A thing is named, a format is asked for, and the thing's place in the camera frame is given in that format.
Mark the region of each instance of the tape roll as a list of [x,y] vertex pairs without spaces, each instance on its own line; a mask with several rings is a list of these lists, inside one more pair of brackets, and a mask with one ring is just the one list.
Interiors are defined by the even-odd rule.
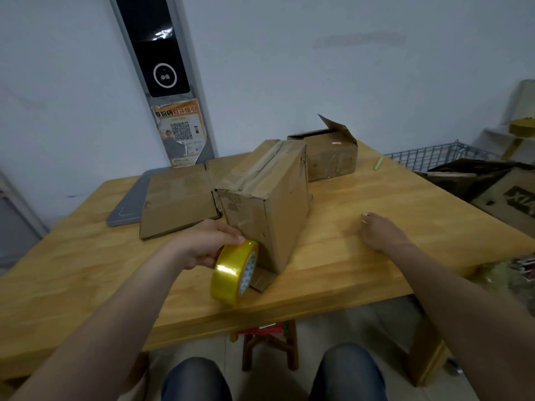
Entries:
[[210,296],[236,305],[251,281],[258,259],[258,243],[245,240],[241,245],[225,245],[213,270]]

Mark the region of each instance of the green pen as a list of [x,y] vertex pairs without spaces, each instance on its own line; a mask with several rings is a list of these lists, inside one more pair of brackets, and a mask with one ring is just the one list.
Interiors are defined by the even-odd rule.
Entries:
[[381,157],[379,158],[379,160],[377,161],[377,164],[375,165],[375,167],[373,168],[373,170],[377,170],[377,169],[379,168],[379,166],[381,166],[381,163],[383,163],[383,159],[384,159],[384,158],[385,158],[384,156],[381,156]]

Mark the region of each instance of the wooden table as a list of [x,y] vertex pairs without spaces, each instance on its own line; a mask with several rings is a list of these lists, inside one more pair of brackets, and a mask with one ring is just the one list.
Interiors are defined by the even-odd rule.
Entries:
[[[288,267],[231,309],[210,298],[211,271],[185,270],[144,349],[411,293],[399,270],[357,237],[358,215],[390,217],[427,253],[467,276],[535,251],[535,241],[359,143],[354,174],[309,184],[313,203]],[[137,177],[103,183],[0,278],[0,380],[29,375],[170,235],[105,219]]]

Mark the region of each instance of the jeans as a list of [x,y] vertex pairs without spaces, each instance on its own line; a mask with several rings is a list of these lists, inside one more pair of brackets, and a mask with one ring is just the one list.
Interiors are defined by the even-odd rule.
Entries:
[[[356,343],[327,350],[312,384],[309,401],[386,401],[383,375],[370,354]],[[162,401],[232,401],[217,365],[192,357],[172,369]]]

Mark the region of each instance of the wooden stool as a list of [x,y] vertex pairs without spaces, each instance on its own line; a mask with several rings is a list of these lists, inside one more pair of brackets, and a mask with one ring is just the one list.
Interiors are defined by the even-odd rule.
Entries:
[[[252,349],[259,343],[265,342],[272,348],[286,352],[288,368],[297,370],[299,368],[298,355],[298,332],[295,328],[295,320],[278,322],[260,328],[244,329],[231,333],[231,342],[236,342],[238,335],[244,334],[244,355],[241,362],[242,371],[252,369]],[[281,341],[272,334],[283,334],[286,342]]]

